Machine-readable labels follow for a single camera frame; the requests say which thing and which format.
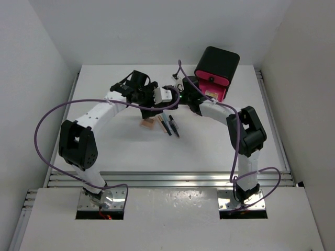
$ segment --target white wall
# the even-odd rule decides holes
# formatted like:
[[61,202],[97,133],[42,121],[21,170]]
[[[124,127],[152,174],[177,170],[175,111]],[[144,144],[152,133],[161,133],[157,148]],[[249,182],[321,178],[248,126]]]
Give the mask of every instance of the white wall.
[[291,0],[30,0],[71,67],[196,64],[213,45],[258,65]]
[[335,250],[335,1],[295,0],[262,66],[297,181],[326,250]]
[[[0,250],[7,250],[28,188],[43,184],[47,168],[33,142],[35,126],[68,99],[74,80],[28,0],[0,8]],[[62,119],[46,121],[39,143],[50,158]]]

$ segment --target black pen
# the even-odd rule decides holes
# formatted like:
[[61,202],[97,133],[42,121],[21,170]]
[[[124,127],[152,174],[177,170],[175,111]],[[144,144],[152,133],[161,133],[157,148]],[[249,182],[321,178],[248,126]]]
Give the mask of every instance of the black pen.
[[174,124],[174,126],[176,127],[176,129],[179,129],[179,127],[177,126],[176,121],[173,119],[173,117],[171,115],[169,115],[170,120],[172,121],[172,123]]
[[165,124],[164,120],[162,119],[162,117],[160,115],[157,116],[159,118],[159,120],[162,122],[162,125],[165,127],[167,133],[169,136],[172,135],[172,133],[170,132],[169,126],[167,124]]
[[172,120],[169,121],[172,131],[176,134],[177,138],[180,138],[177,128],[174,126]]

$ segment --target robotic arm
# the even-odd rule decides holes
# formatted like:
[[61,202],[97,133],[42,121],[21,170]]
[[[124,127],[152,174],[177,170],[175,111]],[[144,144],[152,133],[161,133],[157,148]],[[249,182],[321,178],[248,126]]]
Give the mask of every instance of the robotic arm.
[[[137,103],[144,107],[162,108],[171,105],[178,99],[179,93],[172,86],[158,87],[157,82],[146,83],[149,77],[143,73],[133,71],[131,79],[123,79],[113,85],[104,99],[119,100],[127,103]],[[236,115],[218,104],[205,100],[193,87],[183,80],[184,90],[180,92],[181,105],[188,105],[192,112],[213,118],[228,126],[230,140],[236,148],[237,119]],[[61,126],[59,155],[72,165],[80,178],[86,182],[98,186],[106,186],[99,170],[94,166],[98,157],[98,150],[94,135],[117,113],[127,106],[114,102],[102,102],[96,105],[85,115],[74,122],[66,120]],[[142,118],[146,119],[162,111],[141,110]],[[252,107],[246,107],[239,112],[240,121],[248,124],[249,128],[241,126],[239,146],[239,176],[258,170],[259,150],[266,140],[266,133],[259,121],[259,118]],[[98,206],[108,204],[108,191],[93,188],[87,184],[83,189],[92,201]],[[259,191],[257,175],[251,175],[237,181],[236,196],[239,202]]]

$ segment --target gray wall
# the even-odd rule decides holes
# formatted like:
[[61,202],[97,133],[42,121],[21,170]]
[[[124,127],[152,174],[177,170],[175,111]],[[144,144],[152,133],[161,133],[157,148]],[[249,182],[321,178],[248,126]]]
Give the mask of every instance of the gray wall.
[[[35,126],[68,99],[71,74],[28,0],[0,8],[0,250],[7,250],[28,188],[43,184],[47,168],[33,143]],[[39,143],[51,157],[62,111],[48,119]]]
[[213,45],[258,65],[291,0],[30,0],[70,67],[196,64]]
[[295,0],[262,66],[297,181],[326,250],[335,250],[335,2]]

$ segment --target white panel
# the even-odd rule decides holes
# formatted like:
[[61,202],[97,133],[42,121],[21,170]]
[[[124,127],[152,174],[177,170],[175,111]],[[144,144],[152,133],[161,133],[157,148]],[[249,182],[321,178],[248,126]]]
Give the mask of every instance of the white panel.
[[75,220],[79,193],[39,189],[21,251],[323,251],[303,188],[278,188],[253,220],[220,220],[215,189],[130,189],[123,221]]
[[335,250],[335,1],[296,0],[262,67],[296,181],[304,181],[327,250]]
[[213,45],[262,61],[291,0],[30,0],[68,63],[196,64]]
[[[0,7],[0,250],[9,248],[26,192],[43,184],[47,169],[33,142],[38,120],[68,99],[74,74],[27,0]],[[50,158],[62,118],[41,128],[39,143]]]
[[[184,66],[192,74],[195,66]],[[148,74],[160,85],[173,85],[171,79],[176,65],[85,65],[83,66],[73,99],[103,98],[111,85],[132,70]],[[275,166],[285,170],[274,133],[271,131],[260,87],[252,66],[237,68],[225,103],[234,107],[252,106],[256,109],[267,133],[261,151],[259,167]],[[68,119],[74,121],[95,104],[73,104]],[[158,124],[154,130],[140,127],[141,113],[127,108],[102,128],[96,135],[101,171],[119,172],[220,172],[230,171],[235,153],[230,143],[228,128],[213,119],[200,117],[186,106],[167,111],[179,126],[180,139],[164,134]],[[55,166],[73,170],[57,155]]]

